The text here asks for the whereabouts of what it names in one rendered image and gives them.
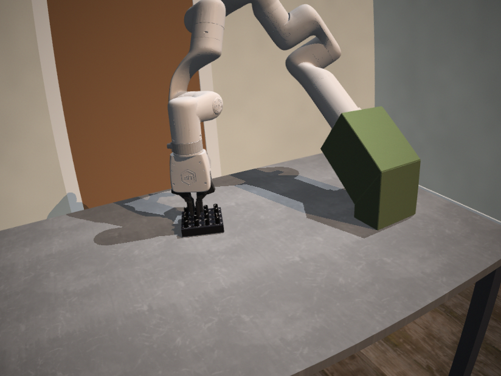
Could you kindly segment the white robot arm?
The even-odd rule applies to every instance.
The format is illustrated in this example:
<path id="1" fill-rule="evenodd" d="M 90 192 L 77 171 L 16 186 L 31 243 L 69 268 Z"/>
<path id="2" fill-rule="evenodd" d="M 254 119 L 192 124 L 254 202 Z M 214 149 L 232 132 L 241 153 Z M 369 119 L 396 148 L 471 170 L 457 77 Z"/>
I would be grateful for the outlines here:
<path id="1" fill-rule="evenodd" d="M 287 13 L 279 0 L 200 0 L 185 13 L 185 27 L 192 33 L 190 50 L 170 82 L 168 117 L 172 142 L 167 148 L 176 155 L 200 152 L 201 122 L 213 120 L 222 112 L 223 100 L 219 94 L 187 91 L 187 87 L 198 70 L 221 56 L 226 16 L 249 3 L 256 19 L 281 50 L 289 50 L 316 36 L 292 52 L 285 65 L 331 128 L 341 113 L 361 110 L 335 76 L 324 69 L 341 56 L 341 50 L 310 5 L 300 5 Z"/>

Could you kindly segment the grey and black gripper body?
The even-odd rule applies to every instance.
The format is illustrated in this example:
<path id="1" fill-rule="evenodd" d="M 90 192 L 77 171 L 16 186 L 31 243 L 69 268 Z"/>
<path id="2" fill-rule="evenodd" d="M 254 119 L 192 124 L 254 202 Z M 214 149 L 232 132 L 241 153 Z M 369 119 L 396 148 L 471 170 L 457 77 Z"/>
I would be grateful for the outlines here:
<path id="1" fill-rule="evenodd" d="M 212 173 L 205 149 L 190 155 L 176 155 L 173 152 L 170 154 L 172 191 L 206 192 L 210 189 L 211 180 Z"/>

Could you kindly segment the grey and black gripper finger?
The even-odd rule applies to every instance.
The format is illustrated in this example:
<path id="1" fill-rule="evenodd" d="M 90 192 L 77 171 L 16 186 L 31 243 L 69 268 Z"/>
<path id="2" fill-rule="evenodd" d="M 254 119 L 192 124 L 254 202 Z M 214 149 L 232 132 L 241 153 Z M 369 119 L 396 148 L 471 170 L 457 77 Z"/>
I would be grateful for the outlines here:
<path id="1" fill-rule="evenodd" d="M 202 199 L 207 195 L 207 194 L 210 194 L 210 193 L 213 193 L 215 191 L 215 186 L 213 185 L 212 183 L 212 180 L 211 180 L 211 185 L 210 185 L 210 189 L 206 192 L 197 192 L 196 193 L 196 202 L 195 202 L 195 205 L 196 205 L 196 213 L 198 216 L 201 215 L 201 212 L 203 211 L 203 203 L 202 203 Z"/>
<path id="2" fill-rule="evenodd" d="M 181 196 L 185 200 L 185 202 L 187 202 L 188 212 L 190 212 L 190 216 L 193 216 L 194 215 L 194 211 L 195 211 L 195 204 L 194 204 L 194 199 L 191 196 L 191 192 L 189 192 L 189 193 L 177 193 L 177 192 L 174 192 L 172 190 L 171 190 L 171 192 L 173 194 Z"/>

